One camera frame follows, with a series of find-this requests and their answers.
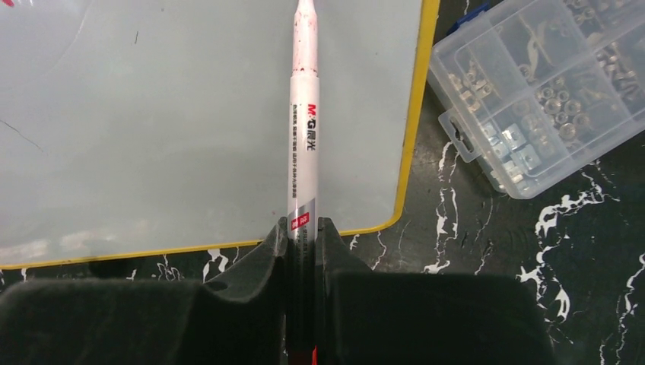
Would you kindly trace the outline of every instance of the marble countertop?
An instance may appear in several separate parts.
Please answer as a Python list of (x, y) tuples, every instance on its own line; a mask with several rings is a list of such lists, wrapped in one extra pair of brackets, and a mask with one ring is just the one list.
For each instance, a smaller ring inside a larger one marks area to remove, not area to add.
[[(437, 37), (481, 3), (444, 2)], [(459, 158), (439, 113), (427, 93), (402, 218), (387, 230), (345, 237), (352, 252), (375, 271), (514, 277), (535, 293), (561, 363), (645, 361), (645, 134), (520, 201), (495, 192), (476, 164)], [(251, 249), (5, 270), (0, 290), (52, 277), (208, 280)]]

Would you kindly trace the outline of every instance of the red mark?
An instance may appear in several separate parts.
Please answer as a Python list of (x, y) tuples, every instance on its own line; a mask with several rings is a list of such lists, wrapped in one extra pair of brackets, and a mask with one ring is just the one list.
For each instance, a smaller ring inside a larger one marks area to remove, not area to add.
[(293, 219), (291, 221), (291, 230), (295, 230), (298, 227), (302, 227), (303, 225), (309, 223), (309, 213), (305, 213), (301, 216), (299, 216), (296, 219)]

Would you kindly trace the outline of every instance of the yellow border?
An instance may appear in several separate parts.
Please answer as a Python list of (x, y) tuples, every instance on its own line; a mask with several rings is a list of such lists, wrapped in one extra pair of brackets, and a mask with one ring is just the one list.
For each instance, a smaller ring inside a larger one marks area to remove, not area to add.
[[(425, 82), (427, 76), (427, 66), (430, 63), (430, 50), (432, 49), (432, 41), (434, 39), (434, 28), (437, 26), (437, 14), (439, 14), (440, 0), (423, 0), (421, 5), (421, 21), (419, 24), (419, 36), (417, 40), (417, 54), (415, 60), (415, 70), (412, 75), (412, 86), (410, 90), (410, 103), (408, 105), (408, 122), (405, 126), (405, 140), (403, 141), (403, 153), (401, 156), (401, 170), (399, 171), (399, 186), (396, 190), (396, 201), (394, 202), (394, 214), (385, 223), (371, 228), (364, 228), (362, 230), (345, 230), (341, 235), (353, 235), (372, 233), (378, 230), (384, 230), (392, 226), (399, 220), (403, 213), (403, 204), (405, 203), (405, 193), (408, 189), (408, 178), (410, 177), (410, 168), (412, 165), (412, 157), (415, 153), (415, 140), (417, 137), (417, 127), (419, 125), (419, 117), (421, 116), (421, 104), (423, 103), (423, 96), (425, 90)], [(166, 255), (181, 252), (202, 251), (205, 249), (226, 249), (230, 247), (239, 246), (253, 246), (258, 243), (258, 240), (243, 241), (234, 243), (221, 243), (216, 245), (202, 245), (192, 247), (182, 247), (177, 249), (158, 249), (152, 251), (135, 252), (135, 253), (120, 253), (115, 255), (105, 256), (87, 256), (79, 257), (76, 259), (59, 260), (59, 261), (43, 261), (30, 264), (21, 265), (0, 265), (0, 269), (11, 270), (16, 268), (37, 268), (41, 266), (53, 265), (67, 265), (77, 264), (82, 262), (114, 260), (114, 259), (129, 259), (133, 257), (152, 256), (152, 255)]]

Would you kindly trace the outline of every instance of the whiteboard marker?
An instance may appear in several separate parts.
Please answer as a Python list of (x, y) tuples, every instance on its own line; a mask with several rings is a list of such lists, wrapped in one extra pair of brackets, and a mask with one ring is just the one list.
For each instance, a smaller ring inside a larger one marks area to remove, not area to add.
[(289, 106), (288, 238), (304, 252), (318, 234), (318, 93), (318, 18), (313, 0), (299, 0)]

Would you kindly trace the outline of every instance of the transparent plastic container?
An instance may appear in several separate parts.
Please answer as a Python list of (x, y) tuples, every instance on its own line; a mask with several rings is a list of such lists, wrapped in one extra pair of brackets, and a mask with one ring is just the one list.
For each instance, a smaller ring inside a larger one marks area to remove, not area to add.
[(505, 0), (433, 48), (428, 82), (463, 160), (532, 198), (645, 129), (645, 0)]

